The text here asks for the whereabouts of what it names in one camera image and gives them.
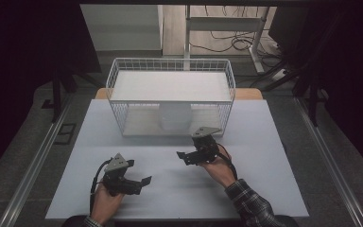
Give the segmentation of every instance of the metal rail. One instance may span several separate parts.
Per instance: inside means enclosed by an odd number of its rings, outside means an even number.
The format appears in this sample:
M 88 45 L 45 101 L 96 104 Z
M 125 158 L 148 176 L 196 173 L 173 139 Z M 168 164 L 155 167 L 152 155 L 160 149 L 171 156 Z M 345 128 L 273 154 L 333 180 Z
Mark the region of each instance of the metal rail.
M 67 115 L 69 110 L 70 104 L 73 100 L 74 95 L 67 95 L 63 101 L 63 110 L 58 117 L 56 123 L 52 123 L 51 127 L 49 128 L 48 133 L 46 134 L 43 142 L 40 145 L 37 153 L 35 154 L 31 164 L 28 166 L 26 174 L 24 175 L 23 179 L 20 181 L 17 189 L 11 198 L 9 205 L 6 208 L 3 216 L 0 219 L 0 226 L 13 226 L 19 217 L 20 212 L 23 209 L 23 206 L 26 202 L 29 192 L 35 180 L 40 173 L 41 168 L 43 167 L 43 163 L 45 161 L 46 156 L 51 149 L 51 146 L 55 140 L 58 131 L 61 128 L 61 123 L 64 120 L 64 117 Z
M 337 191 L 340 194 L 343 202 L 345 203 L 350 216 L 352 217 L 355 226 L 363 227 L 363 210 L 352 190 L 352 188 L 347 184 L 343 177 L 340 169 L 337 166 L 335 158 L 332 155 L 331 150 L 326 145 L 323 140 L 322 134 L 318 127 L 314 127 L 310 118 L 307 115 L 307 108 L 302 98 L 295 97 L 297 106 L 299 107 L 302 118 L 311 133 L 314 141 L 317 144 L 320 156 L 322 157 L 325 165 L 337 187 Z

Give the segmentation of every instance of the white table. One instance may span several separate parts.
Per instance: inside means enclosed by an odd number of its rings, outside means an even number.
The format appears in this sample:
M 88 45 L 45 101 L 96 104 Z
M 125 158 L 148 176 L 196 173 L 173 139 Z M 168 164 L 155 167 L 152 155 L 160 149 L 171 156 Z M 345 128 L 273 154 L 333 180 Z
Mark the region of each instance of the white table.
M 308 216 L 265 100 L 235 101 L 225 134 L 216 140 L 233 156 L 239 178 L 275 214 Z M 152 176 L 152 181 L 141 195 L 124 198 L 116 219 L 239 218 L 223 188 L 176 154 L 194 150 L 189 137 L 122 137 L 108 100 L 92 100 L 46 218 L 87 215 L 93 177 L 117 152 L 135 160 L 126 178 Z

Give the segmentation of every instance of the plaid sleeve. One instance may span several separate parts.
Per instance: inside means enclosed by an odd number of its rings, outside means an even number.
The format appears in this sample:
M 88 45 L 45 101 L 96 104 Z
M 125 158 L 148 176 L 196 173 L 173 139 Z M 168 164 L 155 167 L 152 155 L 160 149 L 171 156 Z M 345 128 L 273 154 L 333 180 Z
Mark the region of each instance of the plaid sleeve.
M 90 216 L 87 216 L 87 218 L 85 218 L 84 220 L 82 227 L 102 227 L 102 225 L 94 221 L 92 218 L 90 218 Z
M 246 226 L 284 226 L 273 215 L 270 203 L 252 190 L 243 179 L 230 185 L 225 192 Z

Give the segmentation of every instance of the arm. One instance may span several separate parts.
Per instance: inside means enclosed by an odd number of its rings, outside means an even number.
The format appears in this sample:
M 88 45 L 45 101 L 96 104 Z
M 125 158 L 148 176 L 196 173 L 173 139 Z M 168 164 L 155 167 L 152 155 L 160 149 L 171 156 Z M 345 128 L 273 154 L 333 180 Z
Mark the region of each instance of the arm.
M 85 227 L 102 227 L 119 209 L 125 194 L 112 197 L 106 187 L 100 183 L 95 191 L 93 212 L 84 220 Z
M 231 158 L 222 146 L 218 147 L 223 155 Z M 204 167 L 209 175 L 225 188 L 226 194 L 232 200 L 246 226 L 284 226 L 273 215 L 270 203 L 252 190 L 244 180 L 237 181 L 226 162 L 221 158 L 217 157 L 212 163 L 199 165 Z

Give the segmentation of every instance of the human hand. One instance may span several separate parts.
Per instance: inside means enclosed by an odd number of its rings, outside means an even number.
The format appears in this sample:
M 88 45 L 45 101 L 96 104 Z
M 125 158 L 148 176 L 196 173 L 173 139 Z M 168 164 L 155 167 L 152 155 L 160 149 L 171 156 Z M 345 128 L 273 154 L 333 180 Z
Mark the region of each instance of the human hand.
M 232 157 L 226 152 L 226 150 L 218 145 L 219 152 L 225 157 Z M 200 163 L 199 166 L 205 168 L 209 175 L 218 183 L 220 183 L 224 188 L 227 188 L 232 183 L 236 181 L 234 178 L 232 170 L 229 168 L 228 164 L 220 157 L 216 157 L 212 163 Z
M 125 194 L 120 193 L 115 197 L 111 196 L 104 184 L 99 183 L 98 188 L 95 191 L 95 201 L 93 211 L 91 212 L 91 218 L 100 225 L 104 225 L 114 214 L 116 214 L 124 196 Z

